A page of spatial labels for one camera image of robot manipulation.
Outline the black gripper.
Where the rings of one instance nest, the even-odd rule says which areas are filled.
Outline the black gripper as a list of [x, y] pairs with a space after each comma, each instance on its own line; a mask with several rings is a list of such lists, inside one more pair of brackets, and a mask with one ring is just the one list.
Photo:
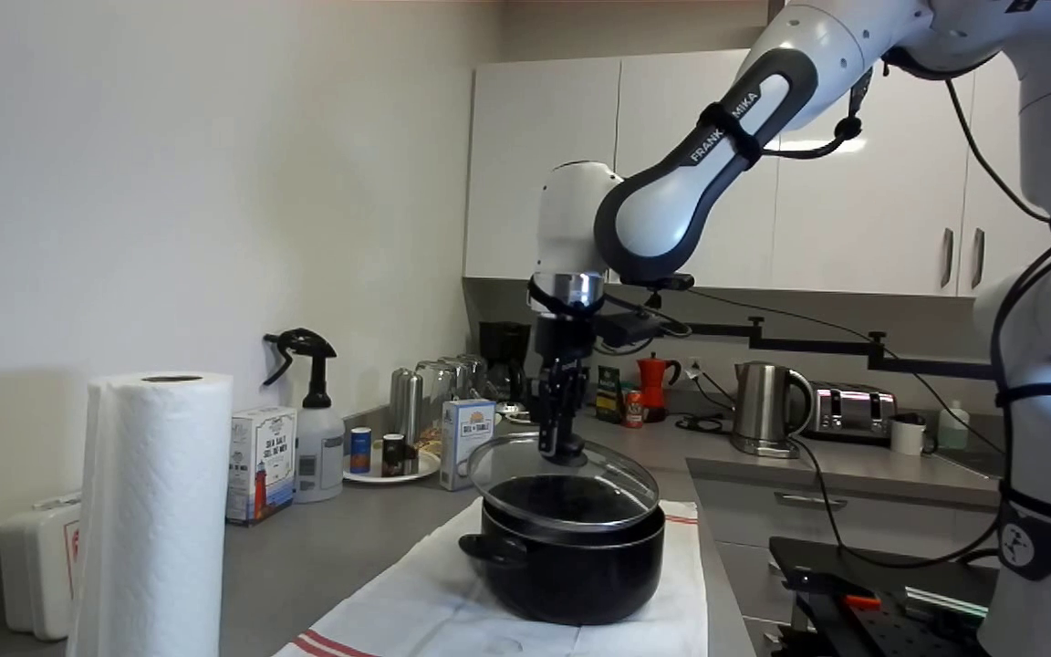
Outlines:
[[539, 378], [537, 378], [537, 448], [544, 461], [576, 461], [579, 437], [576, 437], [576, 413], [587, 395], [587, 367], [576, 357], [587, 357], [595, 346], [595, 307], [579, 304], [559, 304], [559, 298], [537, 298], [537, 355], [544, 357]]

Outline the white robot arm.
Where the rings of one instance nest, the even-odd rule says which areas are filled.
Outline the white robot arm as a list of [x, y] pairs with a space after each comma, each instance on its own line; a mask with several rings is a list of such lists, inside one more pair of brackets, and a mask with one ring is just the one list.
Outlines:
[[[550, 234], [531, 276], [544, 346], [548, 457], [576, 448], [565, 397], [592, 346], [601, 281], [665, 284], [695, 255], [713, 204], [774, 137], [843, 103], [888, 63], [922, 80], [1008, 58], [1020, 77], [1021, 194], [1051, 221], [1051, 0], [787, 0], [749, 48], [735, 85], [657, 163], [622, 178], [565, 163]], [[1000, 573], [983, 619], [988, 657], [1051, 657], [1051, 266], [1028, 266], [1004, 294], [988, 339], [1008, 418], [1000, 485]]]

